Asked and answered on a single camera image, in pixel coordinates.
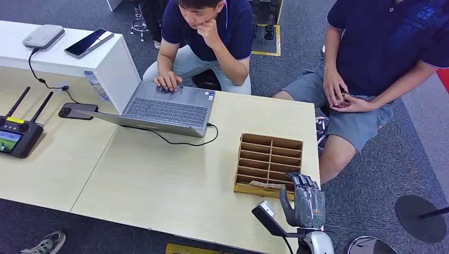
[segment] polo shirt collar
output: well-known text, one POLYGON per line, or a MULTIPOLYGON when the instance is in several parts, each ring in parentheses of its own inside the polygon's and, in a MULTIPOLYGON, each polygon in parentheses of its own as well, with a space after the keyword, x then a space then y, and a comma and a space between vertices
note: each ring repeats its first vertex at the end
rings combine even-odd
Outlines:
POLYGON ((217 29, 219 33, 228 29, 228 2, 225 0, 224 7, 217 16, 217 29))

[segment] hand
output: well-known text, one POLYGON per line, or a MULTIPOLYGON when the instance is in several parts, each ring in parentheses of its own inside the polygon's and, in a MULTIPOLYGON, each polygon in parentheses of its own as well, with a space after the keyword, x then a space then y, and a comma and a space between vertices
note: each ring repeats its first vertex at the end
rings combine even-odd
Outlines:
POLYGON ((178 91, 178 85, 181 84, 182 78, 175 76, 174 72, 169 71, 164 75, 157 76, 153 79, 157 86, 162 86, 165 90, 178 91))
POLYGON ((204 42, 211 48, 215 50, 223 44, 217 31, 217 21, 215 19, 210 19, 203 24, 196 26, 197 33, 204 38, 204 42))
POLYGON ((368 112, 377 109, 373 102, 367 102, 364 99, 354 98, 350 95, 346 96, 345 99, 349 103, 343 101, 340 105, 331 106, 330 108, 339 112, 368 112))
POLYGON ((340 87, 343 88, 344 91, 348 92, 348 87, 346 86, 340 74, 338 74, 337 69, 328 69, 325 66, 323 90, 331 107, 337 106, 338 102, 342 100, 340 87))

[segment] man's hand on chin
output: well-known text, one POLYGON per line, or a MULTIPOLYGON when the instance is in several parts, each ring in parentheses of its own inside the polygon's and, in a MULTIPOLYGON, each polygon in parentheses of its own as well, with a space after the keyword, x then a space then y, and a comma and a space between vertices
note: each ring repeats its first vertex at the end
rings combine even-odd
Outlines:
POLYGON ((354 98, 350 95, 345 97, 348 102, 342 102, 337 106, 331 106, 335 111, 339 112, 369 112, 378 109, 374 102, 367 102, 364 99, 354 98))
POLYGON ((197 25, 196 30, 199 35, 203 36, 204 42, 212 50, 217 50, 223 45, 217 31, 217 21, 210 19, 203 24, 197 25))

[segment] sneaker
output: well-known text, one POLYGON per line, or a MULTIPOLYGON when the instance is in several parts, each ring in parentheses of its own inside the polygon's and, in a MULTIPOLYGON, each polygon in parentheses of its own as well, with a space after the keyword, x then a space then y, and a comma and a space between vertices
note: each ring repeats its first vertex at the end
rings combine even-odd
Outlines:
POLYGON ((156 48, 156 49, 160 49, 160 42, 155 41, 155 48, 156 48))
POLYGON ((20 254, 56 254, 66 241, 66 234, 56 231, 46 236, 40 244, 32 249, 24 249, 20 254))

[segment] robotic arm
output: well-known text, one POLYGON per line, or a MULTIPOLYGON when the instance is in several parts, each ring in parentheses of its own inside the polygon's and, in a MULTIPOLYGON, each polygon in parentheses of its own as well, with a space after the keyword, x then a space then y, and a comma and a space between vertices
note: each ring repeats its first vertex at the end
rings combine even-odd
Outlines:
POLYGON ((309 176, 299 173, 287 173, 285 176, 293 181, 294 208, 287 199, 287 192, 280 191, 280 202, 287 223, 298 227, 296 233, 287 233, 274 220, 275 211, 267 201, 259 203, 252 213, 268 229, 272 235, 284 238, 286 244, 293 251, 286 238, 298 238, 297 254, 334 254, 334 247, 330 237, 321 231, 325 221, 325 196, 309 176))

